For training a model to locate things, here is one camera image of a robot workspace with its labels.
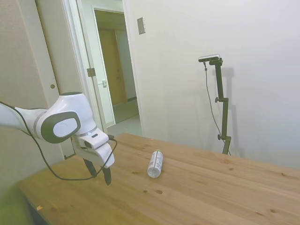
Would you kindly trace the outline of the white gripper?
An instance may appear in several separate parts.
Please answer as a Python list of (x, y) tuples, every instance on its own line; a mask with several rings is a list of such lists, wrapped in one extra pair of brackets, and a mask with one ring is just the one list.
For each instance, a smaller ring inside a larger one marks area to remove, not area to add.
[(84, 158), (85, 165), (93, 178), (97, 177), (97, 171), (93, 165), (97, 164), (102, 167), (106, 185), (112, 182), (111, 169), (109, 168), (115, 162), (112, 148), (108, 143), (108, 137), (73, 137), (72, 144), (75, 153)]

